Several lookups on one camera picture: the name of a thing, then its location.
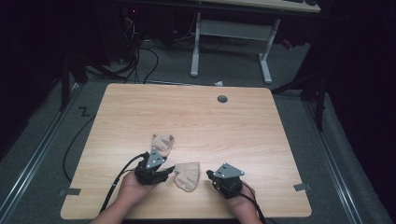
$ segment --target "desk leg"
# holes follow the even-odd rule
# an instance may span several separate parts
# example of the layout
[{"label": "desk leg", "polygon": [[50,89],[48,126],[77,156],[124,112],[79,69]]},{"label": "desk leg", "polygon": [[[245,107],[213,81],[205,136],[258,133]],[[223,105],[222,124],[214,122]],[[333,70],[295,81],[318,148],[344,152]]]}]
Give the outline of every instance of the desk leg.
[{"label": "desk leg", "polygon": [[200,33],[201,33],[201,12],[197,12],[197,22],[195,27],[195,45],[194,45],[194,52],[192,53],[192,62],[191,62],[192,77],[198,77]]},{"label": "desk leg", "polygon": [[259,54],[260,65],[262,66],[262,75],[264,76],[264,82],[266,84],[272,83],[271,74],[268,69],[267,57],[268,57],[268,54],[270,53],[271,46],[274,42],[274,38],[275,38],[277,27],[279,26],[279,23],[280,23],[280,19],[275,20],[274,26],[272,27],[270,35],[267,40],[267,45],[265,46],[264,53]]}]

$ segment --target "wooden table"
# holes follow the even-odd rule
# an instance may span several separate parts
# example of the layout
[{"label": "wooden table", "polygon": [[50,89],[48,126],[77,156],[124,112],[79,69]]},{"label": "wooden table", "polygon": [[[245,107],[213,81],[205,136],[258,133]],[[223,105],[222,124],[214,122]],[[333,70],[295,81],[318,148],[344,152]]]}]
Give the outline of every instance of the wooden table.
[{"label": "wooden table", "polygon": [[[220,95],[228,102],[220,103]],[[198,161],[201,178],[188,193],[169,175],[128,218],[233,217],[205,173],[224,162],[246,173],[241,179],[256,190],[266,217],[311,214],[305,192],[293,187],[302,180],[268,89],[110,84],[71,184],[81,192],[66,196],[62,217],[96,217],[114,178],[131,158],[150,151],[155,133],[175,137],[160,170]]]}]

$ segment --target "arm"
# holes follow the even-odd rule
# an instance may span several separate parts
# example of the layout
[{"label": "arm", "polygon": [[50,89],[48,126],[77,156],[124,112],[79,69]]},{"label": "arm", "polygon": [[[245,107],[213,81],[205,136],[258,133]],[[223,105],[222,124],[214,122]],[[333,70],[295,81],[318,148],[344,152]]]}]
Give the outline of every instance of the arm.
[{"label": "arm", "polygon": [[[250,190],[246,186],[246,183],[244,183],[241,193],[254,200],[254,189]],[[239,220],[241,224],[262,224],[259,217],[257,216],[256,207],[248,199],[242,196],[236,196],[231,199],[227,199],[226,203],[233,212],[233,215]]]},{"label": "arm", "polygon": [[129,172],[123,179],[119,194],[105,211],[99,214],[91,223],[121,223],[128,212],[148,195],[157,185],[141,185],[134,172]]}]

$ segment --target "beige fabric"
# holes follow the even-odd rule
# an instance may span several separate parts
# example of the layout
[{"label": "beige fabric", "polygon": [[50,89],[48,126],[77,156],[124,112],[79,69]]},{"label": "beige fabric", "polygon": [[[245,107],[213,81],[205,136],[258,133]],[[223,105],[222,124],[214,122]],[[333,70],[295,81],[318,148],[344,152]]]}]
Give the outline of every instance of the beige fabric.
[{"label": "beige fabric", "polygon": [[197,187],[201,173],[198,161],[176,164],[174,172],[175,183],[179,188],[191,192]]},{"label": "beige fabric", "polygon": [[171,153],[175,138],[171,134],[152,135],[151,146],[155,147],[162,157],[167,157]]}]

